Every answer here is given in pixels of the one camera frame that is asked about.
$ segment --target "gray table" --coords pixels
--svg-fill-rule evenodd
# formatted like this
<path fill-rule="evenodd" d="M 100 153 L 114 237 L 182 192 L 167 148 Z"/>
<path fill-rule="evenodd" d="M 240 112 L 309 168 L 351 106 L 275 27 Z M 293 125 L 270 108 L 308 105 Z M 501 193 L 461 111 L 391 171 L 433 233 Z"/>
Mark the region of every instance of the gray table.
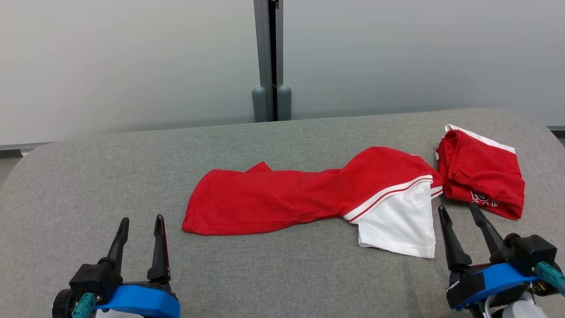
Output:
<path fill-rule="evenodd" d="M 82 263 L 105 256 L 119 221 L 131 219 L 122 274 L 145 278 L 157 213 L 167 222 L 172 287 L 182 317 L 452 317 L 449 272 L 438 218 L 436 258 L 357 246 L 342 219 L 275 233 L 202 237 L 180 225 L 200 178 L 214 168 L 245 170 L 342 167 L 358 152 L 385 145 L 434 164 L 446 123 L 516 148 L 526 181 L 523 218 L 489 219 L 506 235 L 541 234 L 565 265 L 565 149 L 531 117 L 499 109 L 243 124 L 103 135 L 38 148 L 0 192 L 0 302 L 3 312 L 48 317 L 56 293 Z M 480 230 L 464 204 L 447 204 L 475 263 L 488 261 Z M 550 317 L 565 299 L 538 298 Z"/>

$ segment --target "folded red shirt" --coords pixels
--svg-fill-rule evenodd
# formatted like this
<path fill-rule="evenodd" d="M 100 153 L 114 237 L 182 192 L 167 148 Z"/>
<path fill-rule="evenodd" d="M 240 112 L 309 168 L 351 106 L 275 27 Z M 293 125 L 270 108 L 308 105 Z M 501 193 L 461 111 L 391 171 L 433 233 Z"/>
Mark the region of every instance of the folded red shirt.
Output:
<path fill-rule="evenodd" d="M 437 149 L 445 195 L 519 219 L 524 209 L 525 182 L 515 149 L 450 124 L 445 131 Z"/>
<path fill-rule="evenodd" d="M 212 170 L 190 197 L 182 230 L 201 235 L 252 234 L 344 217 L 359 224 L 360 245 L 433 257 L 430 200 L 441 193 L 441 182 L 441 176 L 419 156 L 387 147 L 368 148 L 343 169 L 321 172 L 273 171 L 265 162 L 246 172 Z M 372 212 L 386 220 L 365 218 Z M 364 218 L 367 224 L 362 225 Z M 391 236 L 408 240 L 406 248 L 395 250 L 398 240 L 373 242 L 386 237 L 375 236 L 375 231 L 393 231 Z"/>

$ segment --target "white panel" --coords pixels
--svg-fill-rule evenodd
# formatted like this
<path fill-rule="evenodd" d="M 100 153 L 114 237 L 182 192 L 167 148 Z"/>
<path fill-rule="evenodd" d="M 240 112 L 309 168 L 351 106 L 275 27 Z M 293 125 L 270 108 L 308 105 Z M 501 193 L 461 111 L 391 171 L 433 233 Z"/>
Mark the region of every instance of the white panel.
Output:
<path fill-rule="evenodd" d="M 500 106 L 565 125 L 562 0 L 284 0 L 293 118 Z"/>
<path fill-rule="evenodd" d="M 253 1 L 0 1 L 0 145 L 253 122 Z"/>

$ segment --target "robotic arm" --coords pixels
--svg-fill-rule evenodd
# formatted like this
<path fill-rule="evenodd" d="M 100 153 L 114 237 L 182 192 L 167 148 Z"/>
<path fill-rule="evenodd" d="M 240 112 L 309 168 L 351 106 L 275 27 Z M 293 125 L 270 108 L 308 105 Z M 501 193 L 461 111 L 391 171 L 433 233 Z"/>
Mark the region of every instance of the robotic arm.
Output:
<path fill-rule="evenodd" d="M 98 310 L 114 310 L 141 315 L 144 318 L 180 318 L 180 304 L 171 291 L 171 273 L 167 252 L 165 221 L 155 220 L 153 264 L 147 271 L 148 281 L 124 283 L 121 260 L 128 240 L 129 219 L 123 218 L 107 257 L 97 264 L 83 264 L 55 297 L 53 318 L 94 318 Z"/>
<path fill-rule="evenodd" d="M 490 263 L 471 265 L 463 251 L 447 210 L 439 207 L 447 268 L 449 307 L 469 310 L 474 318 L 547 318 L 536 306 L 534 295 L 565 296 L 565 277 L 555 263 L 557 248 L 539 235 L 522 238 L 509 234 L 504 240 L 476 203 L 469 204 L 475 224 L 483 232 Z M 491 307 L 506 308 L 490 313 Z"/>

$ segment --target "teal connector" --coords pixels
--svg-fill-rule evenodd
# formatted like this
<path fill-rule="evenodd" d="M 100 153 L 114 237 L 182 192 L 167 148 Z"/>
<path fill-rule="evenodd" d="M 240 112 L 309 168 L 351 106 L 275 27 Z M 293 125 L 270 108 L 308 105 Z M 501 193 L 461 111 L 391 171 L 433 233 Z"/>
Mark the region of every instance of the teal connector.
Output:
<path fill-rule="evenodd" d="M 85 293 L 76 305 L 75 310 L 72 311 L 71 316 L 72 318 L 88 318 L 94 310 L 94 306 L 96 306 L 96 296 L 93 293 Z"/>
<path fill-rule="evenodd" d="M 536 275 L 557 288 L 559 293 L 565 297 L 565 276 L 563 274 L 544 261 L 537 263 L 535 270 Z"/>

